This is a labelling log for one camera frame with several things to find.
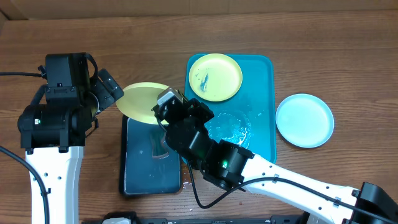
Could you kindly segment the green scrubbing sponge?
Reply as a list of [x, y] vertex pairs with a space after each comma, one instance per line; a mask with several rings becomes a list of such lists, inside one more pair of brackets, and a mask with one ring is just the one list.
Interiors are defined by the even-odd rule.
[[150, 131], [150, 143], [152, 157], [154, 159], [164, 159], [169, 156], [168, 147], [165, 145], [165, 133], [160, 128]]

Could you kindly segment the light blue plate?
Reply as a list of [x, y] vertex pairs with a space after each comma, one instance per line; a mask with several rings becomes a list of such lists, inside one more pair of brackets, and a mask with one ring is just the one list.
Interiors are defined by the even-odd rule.
[[330, 107], [320, 98], [306, 93], [288, 96], [275, 113], [282, 137], [301, 148], [316, 148], [332, 136], [335, 120]]

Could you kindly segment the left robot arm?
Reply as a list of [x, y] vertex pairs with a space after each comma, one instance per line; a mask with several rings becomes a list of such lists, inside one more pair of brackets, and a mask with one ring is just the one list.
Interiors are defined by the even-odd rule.
[[80, 88], [80, 105], [42, 104], [42, 85], [18, 119], [30, 172], [32, 223], [78, 223], [79, 177], [85, 140], [99, 127], [97, 115], [124, 92], [106, 69]]

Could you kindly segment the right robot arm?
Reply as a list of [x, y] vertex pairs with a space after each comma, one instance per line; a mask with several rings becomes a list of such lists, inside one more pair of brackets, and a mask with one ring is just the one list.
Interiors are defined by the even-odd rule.
[[225, 192], [211, 208], [235, 190], [265, 195], [307, 212], [325, 223], [397, 223], [397, 212], [380, 213], [358, 204], [361, 191], [320, 182], [279, 167], [258, 154], [228, 141], [210, 139], [205, 123], [213, 112], [196, 99], [172, 97], [152, 109], [157, 122], [165, 120], [167, 145], [181, 155], [189, 170]]

